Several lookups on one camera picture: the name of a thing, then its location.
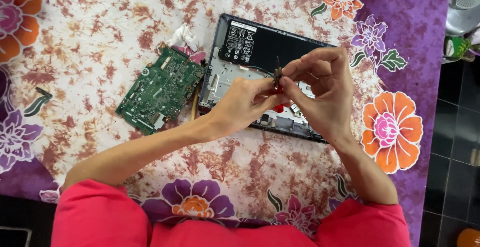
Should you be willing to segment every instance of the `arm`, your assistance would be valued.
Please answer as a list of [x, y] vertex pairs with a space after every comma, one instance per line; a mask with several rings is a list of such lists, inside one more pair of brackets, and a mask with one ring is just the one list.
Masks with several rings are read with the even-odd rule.
[[271, 78], [236, 78], [224, 98], [207, 115], [140, 139], [124, 142], [76, 164], [65, 178], [63, 189], [85, 179], [119, 185], [142, 167], [170, 152], [208, 142], [242, 130], [274, 106], [290, 99], [270, 94]]
[[[353, 81], [346, 52], [345, 48], [312, 50], [283, 68], [285, 77], [280, 83], [310, 126], [335, 148], [360, 198], [384, 205], [397, 204], [393, 182], [353, 138]], [[315, 98], [306, 96], [294, 81], [309, 84]]]

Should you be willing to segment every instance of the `person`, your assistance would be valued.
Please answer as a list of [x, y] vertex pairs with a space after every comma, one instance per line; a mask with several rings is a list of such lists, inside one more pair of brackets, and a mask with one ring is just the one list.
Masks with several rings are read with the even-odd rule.
[[[53, 247], [320, 246], [405, 247], [410, 236], [390, 178], [351, 132], [353, 82], [344, 48], [317, 48], [288, 63], [280, 79], [236, 78], [206, 115], [178, 127], [124, 142], [76, 164], [67, 174], [53, 224]], [[295, 81], [311, 85], [306, 96]], [[321, 220], [314, 238], [290, 225], [225, 228], [184, 221], [151, 223], [119, 185], [160, 156], [242, 130], [265, 111], [292, 100], [310, 126], [334, 147], [363, 200], [346, 200]]]

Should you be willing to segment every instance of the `green wire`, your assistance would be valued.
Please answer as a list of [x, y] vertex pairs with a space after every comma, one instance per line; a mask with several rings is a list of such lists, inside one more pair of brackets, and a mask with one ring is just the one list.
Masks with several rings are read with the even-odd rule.
[[269, 75], [270, 77], [272, 77], [272, 78], [274, 77], [272, 73], [270, 73], [270, 72], [268, 72], [267, 70], [265, 70], [265, 69], [263, 69], [263, 68], [260, 68], [260, 67], [258, 67], [258, 66], [247, 66], [247, 68], [257, 69], [257, 70], [259, 70], [259, 71], [261, 71], [261, 72], [263, 72], [263, 73], [268, 74], [268, 75]]

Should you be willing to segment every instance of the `forearm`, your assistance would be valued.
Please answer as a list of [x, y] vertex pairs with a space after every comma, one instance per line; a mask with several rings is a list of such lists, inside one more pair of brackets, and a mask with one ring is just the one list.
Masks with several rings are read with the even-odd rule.
[[365, 202], [398, 204], [397, 189], [390, 177], [351, 138], [333, 145], [349, 173], [353, 188]]
[[85, 179], [119, 185], [142, 167], [165, 154], [213, 139], [206, 116], [153, 135], [130, 140], [76, 164], [63, 188]]

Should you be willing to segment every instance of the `hand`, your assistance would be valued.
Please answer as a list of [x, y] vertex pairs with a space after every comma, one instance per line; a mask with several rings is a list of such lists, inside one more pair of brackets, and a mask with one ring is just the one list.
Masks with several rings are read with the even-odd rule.
[[[350, 117], [353, 81], [345, 48], [317, 48], [291, 61], [282, 70], [283, 92], [297, 104], [310, 126], [327, 141], [352, 138]], [[311, 86], [306, 96], [294, 81]]]
[[235, 78], [225, 96], [203, 116], [215, 131], [213, 139], [242, 130], [276, 105], [290, 107], [290, 98], [275, 94], [273, 85], [272, 78]]

